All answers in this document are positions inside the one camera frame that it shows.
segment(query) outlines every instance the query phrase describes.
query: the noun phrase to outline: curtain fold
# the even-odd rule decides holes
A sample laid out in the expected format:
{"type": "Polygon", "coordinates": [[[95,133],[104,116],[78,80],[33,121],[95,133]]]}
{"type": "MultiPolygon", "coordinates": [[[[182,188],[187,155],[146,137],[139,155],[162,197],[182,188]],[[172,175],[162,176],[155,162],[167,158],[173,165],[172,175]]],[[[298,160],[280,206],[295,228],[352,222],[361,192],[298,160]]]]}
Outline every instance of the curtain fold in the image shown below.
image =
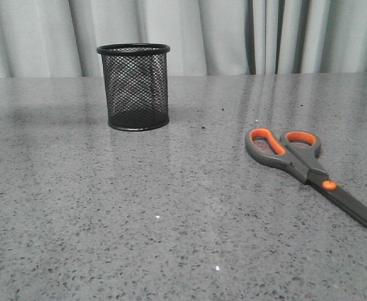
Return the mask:
{"type": "Polygon", "coordinates": [[[101,76],[165,43],[170,75],[367,71],[367,0],[0,0],[0,77],[101,76]]]}

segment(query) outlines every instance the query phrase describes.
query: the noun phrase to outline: granite countertop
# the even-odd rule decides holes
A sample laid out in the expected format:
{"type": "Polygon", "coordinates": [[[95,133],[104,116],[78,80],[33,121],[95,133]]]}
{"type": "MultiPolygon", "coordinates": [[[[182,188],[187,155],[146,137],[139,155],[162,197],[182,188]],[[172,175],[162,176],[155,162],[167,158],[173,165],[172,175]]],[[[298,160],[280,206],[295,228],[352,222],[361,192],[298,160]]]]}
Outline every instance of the granite countertop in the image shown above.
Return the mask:
{"type": "Polygon", "coordinates": [[[102,78],[0,79],[0,300],[367,300],[367,230],[244,146],[311,131],[367,205],[367,73],[171,77],[169,116],[118,131],[102,78]]]}

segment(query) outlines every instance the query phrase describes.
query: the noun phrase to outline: black mesh pencil cup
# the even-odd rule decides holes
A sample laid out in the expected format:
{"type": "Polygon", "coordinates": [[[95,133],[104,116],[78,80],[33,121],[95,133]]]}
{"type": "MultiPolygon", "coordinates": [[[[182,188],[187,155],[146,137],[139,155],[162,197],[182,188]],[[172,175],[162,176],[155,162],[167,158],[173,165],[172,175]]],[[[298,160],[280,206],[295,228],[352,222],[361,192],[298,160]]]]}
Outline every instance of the black mesh pencil cup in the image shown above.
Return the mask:
{"type": "Polygon", "coordinates": [[[168,77],[163,44],[114,44],[102,57],[108,124],[118,130],[152,130],[169,122],[168,77]]]}

